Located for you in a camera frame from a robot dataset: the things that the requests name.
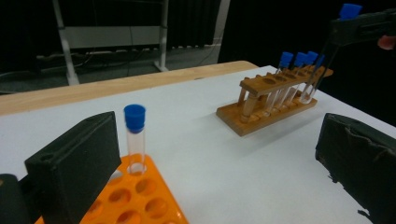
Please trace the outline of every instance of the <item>orange test tube rack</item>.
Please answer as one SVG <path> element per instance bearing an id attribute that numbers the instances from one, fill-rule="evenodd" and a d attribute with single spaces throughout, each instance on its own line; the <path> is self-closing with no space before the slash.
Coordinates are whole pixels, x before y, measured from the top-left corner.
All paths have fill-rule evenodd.
<path id="1" fill-rule="evenodd" d="M 150 156 L 146 171 L 130 175 L 128 156 L 81 220 L 81 224 L 187 224 L 180 207 Z M 42 217 L 35 224 L 44 224 Z"/>
<path id="2" fill-rule="evenodd" d="M 320 67 L 314 78 L 323 74 L 324 69 L 324 67 Z M 240 82 L 241 92 L 238 102 L 219 107 L 216 115 L 238 135 L 244 136 L 311 108 L 317 103 L 317 100 L 312 99 L 309 104 L 302 104 L 299 102 L 301 92 L 297 91 L 290 104 L 271 112 L 270 116 L 265 116 L 263 110 L 270 92 L 304 84 L 310 78 L 313 70 L 314 65 L 309 65 L 302 68 L 298 74 L 296 74 L 296 70 L 287 70 L 276 75 L 267 73 L 265 76 L 245 77 Z M 327 69 L 324 76 L 330 75 L 332 75 L 332 70 Z"/>

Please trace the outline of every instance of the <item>blue cap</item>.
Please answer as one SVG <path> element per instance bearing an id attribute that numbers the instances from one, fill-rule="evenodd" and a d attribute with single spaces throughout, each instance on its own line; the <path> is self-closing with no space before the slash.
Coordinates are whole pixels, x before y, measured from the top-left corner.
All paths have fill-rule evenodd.
<path id="1" fill-rule="evenodd" d="M 308 51 L 306 53 L 306 58 L 305 58 L 305 64 L 312 64 L 318 57 L 318 54 L 315 53 L 314 51 Z"/>
<path id="2" fill-rule="evenodd" d="M 340 10 L 340 20 L 354 19 L 359 16 L 361 6 L 345 3 Z"/>
<path id="3" fill-rule="evenodd" d="M 280 61 L 283 63 L 289 63 L 293 58 L 293 54 L 290 52 L 283 51 L 282 56 L 280 57 Z"/>
<path id="4" fill-rule="evenodd" d="M 140 133 L 145 127 L 146 108 L 142 105 L 127 105 L 124 108 L 126 127 L 131 133 Z"/>
<path id="5" fill-rule="evenodd" d="M 305 62 L 306 54 L 298 52 L 296 59 L 294 60 L 294 65 L 300 67 Z"/>

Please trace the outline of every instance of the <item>clear test tube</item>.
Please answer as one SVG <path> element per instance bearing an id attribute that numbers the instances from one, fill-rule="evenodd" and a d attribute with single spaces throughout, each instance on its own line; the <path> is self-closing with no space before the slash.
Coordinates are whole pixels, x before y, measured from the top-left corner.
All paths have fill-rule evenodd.
<path id="1" fill-rule="evenodd" d="M 293 56 L 294 55 L 290 52 L 284 51 L 282 53 L 282 56 L 280 57 L 279 66 L 277 67 L 277 69 L 275 71 L 275 76 L 277 76 L 279 73 L 281 73 L 285 69 L 289 68 L 290 61 L 293 58 Z M 275 101 L 278 97 L 278 94 L 279 94 L 279 90 L 272 91 L 272 92 L 268 93 L 267 100 L 265 102 L 265 106 L 264 106 L 264 110 L 263 110 L 265 117 L 269 117 L 271 115 Z"/>
<path id="2" fill-rule="evenodd" d="M 317 59 L 317 62 L 315 63 L 314 70 L 312 71 L 311 77 L 309 80 L 306 82 L 303 93 L 300 96 L 300 102 L 307 105 L 311 103 L 312 98 L 314 97 L 314 94 L 318 88 L 318 84 L 324 77 L 324 74 L 327 71 L 327 68 L 322 72 L 322 74 L 318 74 L 319 68 L 321 67 L 323 60 L 324 60 L 324 55 L 321 54 L 319 55 L 319 58 Z"/>
<path id="3" fill-rule="evenodd" d="M 315 53 L 314 51 L 308 51 L 306 53 L 306 57 L 305 57 L 304 64 L 302 65 L 302 67 L 312 65 L 314 63 L 314 61 L 317 59 L 317 57 L 318 57 L 317 53 Z M 296 76 L 299 76 L 299 74 L 301 72 L 300 69 L 296 72 L 296 74 L 295 74 Z M 301 84 L 298 84 L 295 88 L 290 89 L 290 92 L 285 100 L 285 105 L 290 106 L 292 104 L 294 96 L 296 95 L 298 89 L 300 88 L 300 85 Z"/>
<path id="4" fill-rule="evenodd" d="M 128 172 L 131 175 L 142 175 L 145 166 L 145 116 L 146 108 L 142 105 L 124 107 L 126 136 L 129 157 Z"/>
<path id="5" fill-rule="evenodd" d="M 300 69 L 303 67 L 304 61 L 306 58 L 306 54 L 302 52 L 298 52 L 296 58 L 294 60 L 293 66 L 291 67 L 290 71 L 296 70 L 294 77 L 298 75 Z M 279 94 L 277 96 L 276 102 L 274 107 L 277 109 L 281 109 L 282 107 L 286 107 L 283 103 L 285 103 L 287 97 L 290 95 L 290 91 L 292 87 L 287 87 L 279 90 Z"/>

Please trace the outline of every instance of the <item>white table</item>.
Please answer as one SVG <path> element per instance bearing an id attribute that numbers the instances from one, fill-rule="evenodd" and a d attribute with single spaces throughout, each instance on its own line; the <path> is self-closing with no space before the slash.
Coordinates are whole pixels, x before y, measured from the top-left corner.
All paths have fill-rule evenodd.
<path id="1" fill-rule="evenodd" d="M 327 112 L 390 136 L 396 128 L 321 91 L 315 107 L 243 137 L 216 116 L 218 107 L 237 101 L 244 77 L 274 71 L 266 66 L 1 116 L 0 174 L 22 178 L 29 156 L 106 111 L 116 113 L 120 154 L 126 155 L 122 109 L 141 104 L 147 154 L 190 223 L 371 223 L 315 160 L 319 130 Z"/>

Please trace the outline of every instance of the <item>wooden countertop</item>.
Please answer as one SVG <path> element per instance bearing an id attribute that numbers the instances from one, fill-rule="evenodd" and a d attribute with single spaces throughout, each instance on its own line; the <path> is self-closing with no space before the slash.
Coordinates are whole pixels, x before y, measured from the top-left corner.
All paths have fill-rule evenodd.
<path id="1" fill-rule="evenodd" d="M 257 65 L 245 61 L 218 63 L 178 69 L 169 72 L 91 82 L 76 86 L 65 86 L 42 91 L 28 91 L 2 95 L 0 96 L 0 116 L 91 100 L 108 95 L 128 91 L 138 91 L 199 78 L 222 76 L 257 67 Z"/>

